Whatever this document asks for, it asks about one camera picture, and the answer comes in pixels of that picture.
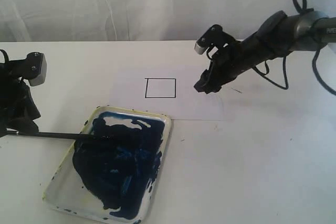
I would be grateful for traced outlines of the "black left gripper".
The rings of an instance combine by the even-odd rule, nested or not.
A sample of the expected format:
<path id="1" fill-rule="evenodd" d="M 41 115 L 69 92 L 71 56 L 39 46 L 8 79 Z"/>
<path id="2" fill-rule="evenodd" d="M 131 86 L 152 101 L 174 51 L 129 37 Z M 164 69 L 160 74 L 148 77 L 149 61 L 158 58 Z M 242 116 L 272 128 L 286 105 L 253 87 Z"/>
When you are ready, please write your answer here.
<path id="1" fill-rule="evenodd" d="M 32 99 L 30 88 L 23 78 L 10 76 L 1 63 L 1 137 L 7 130 L 35 134 L 39 132 L 35 119 L 40 113 Z"/>

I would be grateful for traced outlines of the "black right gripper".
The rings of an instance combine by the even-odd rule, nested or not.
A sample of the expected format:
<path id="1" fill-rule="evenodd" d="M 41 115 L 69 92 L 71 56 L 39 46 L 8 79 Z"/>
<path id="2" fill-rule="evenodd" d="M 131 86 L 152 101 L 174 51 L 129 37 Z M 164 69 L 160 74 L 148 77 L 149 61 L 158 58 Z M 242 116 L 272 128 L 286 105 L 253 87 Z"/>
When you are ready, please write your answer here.
<path id="1" fill-rule="evenodd" d="M 217 93 L 223 85 L 234 81 L 248 70 L 243 58 L 242 42 L 235 41 L 219 49 L 211 59 L 210 66 L 194 84 L 199 93 Z"/>

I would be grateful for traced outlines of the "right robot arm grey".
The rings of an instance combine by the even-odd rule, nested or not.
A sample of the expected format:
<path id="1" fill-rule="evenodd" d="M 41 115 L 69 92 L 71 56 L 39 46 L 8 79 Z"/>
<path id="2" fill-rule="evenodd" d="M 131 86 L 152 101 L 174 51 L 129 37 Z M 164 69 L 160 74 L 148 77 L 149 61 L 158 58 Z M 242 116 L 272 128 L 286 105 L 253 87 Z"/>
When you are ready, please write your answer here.
<path id="1" fill-rule="evenodd" d="M 262 78 L 265 72 L 257 69 L 260 63 L 276 58 L 286 59 L 294 51 L 319 53 L 329 43 L 335 42 L 335 18 L 318 11 L 287 16 L 278 11 L 271 15 L 260 28 L 244 39 L 236 40 L 224 32 L 221 25 L 212 25 L 195 44 L 199 54 L 208 55 L 209 68 L 204 70 L 195 83 L 197 92 L 218 92 L 221 87 L 234 81 L 240 74 L 253 69 Z"/>

